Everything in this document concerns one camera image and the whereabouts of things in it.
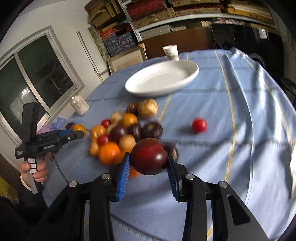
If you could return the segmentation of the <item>person's left hand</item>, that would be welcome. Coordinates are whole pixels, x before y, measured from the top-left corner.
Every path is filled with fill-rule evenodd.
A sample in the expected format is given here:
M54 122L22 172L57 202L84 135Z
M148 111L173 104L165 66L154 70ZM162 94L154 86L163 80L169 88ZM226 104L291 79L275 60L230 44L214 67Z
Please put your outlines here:
M30 187L29 178L27 172L30 170L28 162L21 163L21 177L23 182ZM39 183L44 183L48 179L47 163L43 159L37 166L37 172L33 174L34 179Z

